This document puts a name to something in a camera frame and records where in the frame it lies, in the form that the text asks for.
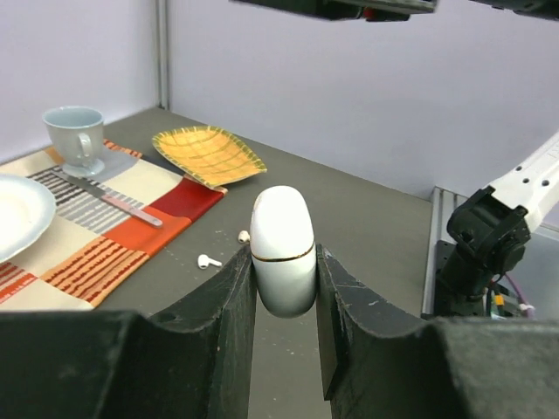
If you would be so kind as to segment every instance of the yellow basket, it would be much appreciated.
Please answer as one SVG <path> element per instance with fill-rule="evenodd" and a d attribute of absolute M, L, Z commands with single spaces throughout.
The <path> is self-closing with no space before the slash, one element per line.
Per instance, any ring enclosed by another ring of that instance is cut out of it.
<path fill-rule="evenodd" d="M 217 127 L 186 127 L 156 135 L 153 145 L 167 160 L 215 189 L 267 171 L 237 136 Z"/>

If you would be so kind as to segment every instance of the light blue teacup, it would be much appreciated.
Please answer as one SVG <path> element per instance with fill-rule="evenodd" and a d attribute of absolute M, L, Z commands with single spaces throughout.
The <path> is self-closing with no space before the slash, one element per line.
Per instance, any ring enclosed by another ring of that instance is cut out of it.
<path fill-rule="evenodd" d="M 105 168 L 100 160 L 104 147 L 101 112 L 84 106 L 55 107 L 43 114 L 43 121 L 68 175 L 94 176 Z"/>

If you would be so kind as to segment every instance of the white plate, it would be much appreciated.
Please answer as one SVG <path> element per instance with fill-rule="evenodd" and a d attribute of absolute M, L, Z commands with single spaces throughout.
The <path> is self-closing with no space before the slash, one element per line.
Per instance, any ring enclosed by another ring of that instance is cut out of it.
<path fill-rule="evenodd" d="M 0 263 L 35 243 L 55 213 L 56 199 L 46 186 L 0 174 Z"/>

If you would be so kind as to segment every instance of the pink cable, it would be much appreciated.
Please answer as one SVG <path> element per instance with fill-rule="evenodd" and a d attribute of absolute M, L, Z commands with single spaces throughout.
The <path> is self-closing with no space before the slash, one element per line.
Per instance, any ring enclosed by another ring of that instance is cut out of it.
<path fill-rule="evenodd" d="M 528 308 L 526 309 L 526 317 L 528 317 L 529 319 L 534 319 L 535 318 L 535 310 L 528 303 L 528 300 L 526 299 L 526 296 L 524 295 L 524 292 L 522 292 L 522 289 L 519 287 L 519 285 L 516 283 L 516 281 L 514 279 L 510 278 L 510 276 L 507 273 L 505 274 L 505 278 L 507 279 L 508 283 L 513 287 L 514 292 L 518 296 L 518 300 L 521 302 L 521 304 L 523 304 L 525 306 L 528 306 Z"/>

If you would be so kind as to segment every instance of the metal frame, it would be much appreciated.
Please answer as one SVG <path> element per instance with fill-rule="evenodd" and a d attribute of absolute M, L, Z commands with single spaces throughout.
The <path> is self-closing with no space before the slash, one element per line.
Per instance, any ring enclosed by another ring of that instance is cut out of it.
<path fill-rule="evenodd" d="M 155 0 L 157 22 L 157 87 L 159 107 L 170 110 L 169 89 L 169 4 L 167 0 Z"/>
<path fill-rule="evenodd" d="M 427 254 L 427 269 L 425 270 L 423 303 L 421 305 L 421 313 L 423 315 L 433 314 L 435 271 L 437 270 L 437 243 L 440 240 L 453 244 L 456 243 L 446 232 L 446 224 L 453 211 L 464 203 L 466 198 L 449 190 L 435 187 L 431 195 L 431 201 L 433 202 L 431 233 L 429 235 L 429 252 Z"/>

